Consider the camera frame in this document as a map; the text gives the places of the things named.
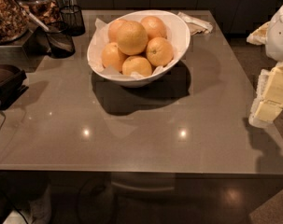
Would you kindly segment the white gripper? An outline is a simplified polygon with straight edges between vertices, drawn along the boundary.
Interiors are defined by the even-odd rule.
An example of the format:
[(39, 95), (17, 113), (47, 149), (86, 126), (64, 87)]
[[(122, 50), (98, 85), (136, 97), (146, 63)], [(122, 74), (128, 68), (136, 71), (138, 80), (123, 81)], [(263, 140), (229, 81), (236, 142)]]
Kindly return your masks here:
[(283, 5), (272, 17), (247, 37), (252, 45), (265, 45), (268, 57), (279, 62), (270, 71), (262, 69), (258, 77), (256, 98), (248, 122), (266, 128), (283, 110)]

